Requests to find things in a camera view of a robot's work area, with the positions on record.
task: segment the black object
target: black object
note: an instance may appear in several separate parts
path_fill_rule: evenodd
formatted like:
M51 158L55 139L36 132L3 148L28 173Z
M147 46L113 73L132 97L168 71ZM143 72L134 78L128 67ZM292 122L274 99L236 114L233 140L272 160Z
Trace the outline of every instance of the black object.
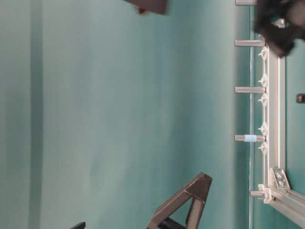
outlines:
M284 18L289 26L273 25L276 17ZM305 0L257 0L254 30L278 56L288 55L295 39L305 40Z
M70 229L85 229L85 228L86 228L86 222L82 222L82 223L75 225L74 227L72 227Z
M296 96L296 101L299 104L305 104L305 94L298 94Z
M142 10L153 13L166 14L168 0L125 0Z
M204 173L198 174L176 194L157 208L147 229L198 229L212 178ZM186 227L169 218L190 198L192 204L186 217Z

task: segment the black triangular bracket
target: black triangular bracket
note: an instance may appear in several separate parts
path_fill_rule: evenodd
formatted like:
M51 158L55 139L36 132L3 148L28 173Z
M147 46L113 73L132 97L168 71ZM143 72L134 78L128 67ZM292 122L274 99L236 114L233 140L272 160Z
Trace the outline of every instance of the black triangular bracket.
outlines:
M86 222L79 223L70 229L86 229Z
M168 0L125 0L125 1L142 9L158 14L165 14L168 4Z
M198 174L188 184L157 208L147 229L198 229L212 178L204 173ZM190 198L192 204L186 217L186 227L169 218Z

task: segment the metal rod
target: metal rod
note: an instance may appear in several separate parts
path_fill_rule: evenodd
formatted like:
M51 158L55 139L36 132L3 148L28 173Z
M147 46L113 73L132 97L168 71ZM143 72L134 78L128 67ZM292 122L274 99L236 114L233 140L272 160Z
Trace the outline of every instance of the metal rod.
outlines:
M252 198L264 198L265 192L264 191L250 191L250 196Z
M236 87L235 93L265 93L264 87Z
M261 135L235 135L235 141L237 142L264 142L265 136Z
M256 0L236 0L238 6L256 5Z
M236 40L235 46L237 47L263 47L266 42L262 40Z

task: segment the teal wall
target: teal wall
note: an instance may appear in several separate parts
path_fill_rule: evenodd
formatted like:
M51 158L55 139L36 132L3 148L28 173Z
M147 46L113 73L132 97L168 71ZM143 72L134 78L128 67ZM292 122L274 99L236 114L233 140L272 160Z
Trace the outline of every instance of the teal wall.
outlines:
M172 1L169 16L140 17L121 0L2 0L4 227L145 228L204 171L200 228L247 228L249 150L233 136L249 131L249 99L234 94L249 84L249 50L234 47L248 9Z
M305 45L296 46L287 59L287 173L292 188L305 195L305 104L296 102L297 94L305 94Z

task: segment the screw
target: screw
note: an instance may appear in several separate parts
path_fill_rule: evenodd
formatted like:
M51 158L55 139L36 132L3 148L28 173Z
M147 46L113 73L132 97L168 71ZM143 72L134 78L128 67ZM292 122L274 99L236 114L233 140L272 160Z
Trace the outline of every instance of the screw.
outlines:
M279 174L279 173L276 174L276 177L277 177L278 179L282 179L282 178L283 178L283 176L282 176L281 174Z
M283 181L279 181L278 184L280 185L280 187L284 187L284 182Z

